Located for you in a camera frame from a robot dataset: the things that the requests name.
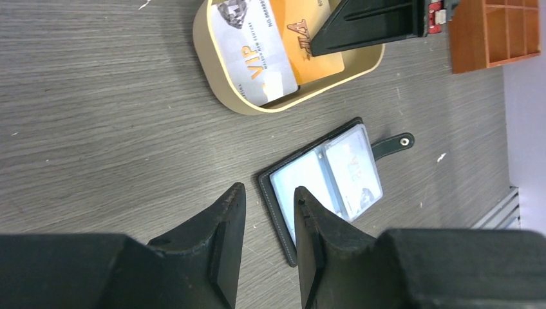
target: red component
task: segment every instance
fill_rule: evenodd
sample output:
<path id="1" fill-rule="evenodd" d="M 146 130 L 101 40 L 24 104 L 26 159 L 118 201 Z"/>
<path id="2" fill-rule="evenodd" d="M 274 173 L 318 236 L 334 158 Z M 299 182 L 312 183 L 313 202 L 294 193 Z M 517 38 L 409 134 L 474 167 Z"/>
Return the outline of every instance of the red component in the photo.
<path id="1" fill-rule="evenodd" d="M 428 6 L 428 33 L 435 34 L 442 32 L 442 25 L 436 24 L 435 13 L 442 9 L 442 2 L 438 1 Z"/>

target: brown wooden shelf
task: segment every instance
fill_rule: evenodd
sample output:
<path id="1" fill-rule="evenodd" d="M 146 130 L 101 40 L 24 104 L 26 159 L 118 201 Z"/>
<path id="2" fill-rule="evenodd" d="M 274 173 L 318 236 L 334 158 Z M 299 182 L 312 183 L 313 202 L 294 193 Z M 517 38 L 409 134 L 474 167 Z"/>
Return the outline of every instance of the brown wooden shelf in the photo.
<path id="1" fill-rule="evenodd" d="M 454 73 L 541 53 L 538 0 L 461 0 L 448 27 Z"/>

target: white wall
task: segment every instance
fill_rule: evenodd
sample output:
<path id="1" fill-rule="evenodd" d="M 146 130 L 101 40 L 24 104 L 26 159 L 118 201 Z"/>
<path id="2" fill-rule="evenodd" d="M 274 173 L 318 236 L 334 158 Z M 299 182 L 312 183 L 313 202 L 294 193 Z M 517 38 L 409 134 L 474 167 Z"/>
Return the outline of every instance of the white wall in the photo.
<path id="1" fill-rule="evenodd" d="M 546 0 L 541 0 L 546 43 Z M 546 51 L 504 66 L 510 179 L 520 188 L 522 228 L 546 234 Z"/>

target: wallet strap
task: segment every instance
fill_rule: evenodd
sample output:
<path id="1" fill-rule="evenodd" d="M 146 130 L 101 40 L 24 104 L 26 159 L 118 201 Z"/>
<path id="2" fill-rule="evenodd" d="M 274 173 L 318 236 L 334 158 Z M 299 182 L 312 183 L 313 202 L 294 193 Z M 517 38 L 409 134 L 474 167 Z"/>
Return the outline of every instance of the wallet strap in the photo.
<path id="1" fill-rule="evenodd" d="M 384 156 L 412 148 L 414 143 L 415 138 L 411 133 L 402 133 L 385 138 L 384 140 L 372 144 L 373 158 L 377 161 Z"/>

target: card holder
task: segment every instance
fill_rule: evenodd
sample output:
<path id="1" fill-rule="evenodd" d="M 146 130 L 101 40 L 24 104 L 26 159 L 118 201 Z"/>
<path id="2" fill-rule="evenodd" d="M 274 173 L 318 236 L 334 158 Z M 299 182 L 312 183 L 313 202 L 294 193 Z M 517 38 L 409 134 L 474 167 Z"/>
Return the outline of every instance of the card holder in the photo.
<path id="1" fill-rule="evenodd" d="M 329 161 L 327 160 L 327 158 L 325 158 L 325 155 L 328 155 L 327 149 L 330 149 L 330 148 L 333 149 L 332 147 L 328 148 L 328 146 L 331 146 L 331 145 L 328 145 L 329 142 L 335 141 L 336 138 L 343 136 L 348 131 L 350 131 L 354 127 L 357 127 L 358 125 L 362 125 L 361 118 L 355 118 L 345 123 L 341 127 L 338 127 L 337 129 L 328 133 L 327 135 L 322 136 L 321 138 L 318 138 L 314 142 L 306 145 L 305 147 L 292 153 L 286 158 L 280 160 L 279 162 L 265 169 L 258 175 L 259 188 L 264 197 L 266 206 L 269 210 L 271 219 L 274 224 L 274 228 L 281 242 L 281 246 L 283 247 L 283 250 L 285 251 L 288 264 L 292 267 L 297 266 L 296 246 L 294 245 L 294 242 L 292 241 L 289 228 L 283 217 L 283 212 L 281 211 L 281 207 L 279 205 L 279 201 L 277 199 L 277 196 L 274 190 L 274 185 L 271 182 L 270 176 L 274 174 L 275 172 L 279 171 L 280 169 L 286 167 L 288 164 L 291 164 L 295 160 L 302 158 L 306 155 L 307 156 L 312 155 L 310 153 L 312 151 L 315 151 L 317 156 L 322 156 L 318 158 L 320 161 L 319 165 L 323 169 L 322 173 L 328 173 L 325 179 L 326 179 L 326 187 L 329 190 L 330 196 L 333 198 L 332 207 L 336 208 L 336 205 L 337 205 L 338 207 L 337 209 L 338 210 L 341 209 L 340 205 L 341 204 L 345 205 L 344 197 L 342 197 L 341 194 L 339 194 L 339 191 L 337 194 L 332 194 L 332 193 L 335 193 L 335 190 L 332 190 L 332 188 L 335 188 L 335 187 L 339 188 L 340 185 L 342 185 L 342 183 L 335 182 L 335 179 L 336 179 L 335 175 L 332 174 L 332 171 L 334 171 L 335 168 L 332 169 L 332 166 L 327 165 L 327 162 Z M 405 149 L 409 149 L 413 147 L 413 144 L 414 144 L 413 135 L 411 133 L 403 133 L 401 135 L 397 135 L 391 138 L 387 138 L 385 140 L 381 140 L 373 144 L 371 147 L 369 146 L 369 144 L 367 146 L 369 149 L 371 149 L 374 159 L 378 160 L 379 158 L 382 158 L 383 156 L 390 155 L 392 153 L 396 153 Z M 351 221 L 350 219 L 351 216 L 349 216 L 349 214 L 338 214 L 338 215 L 342 216 L 342 218 L 344 218 L 345 220 Z"/>

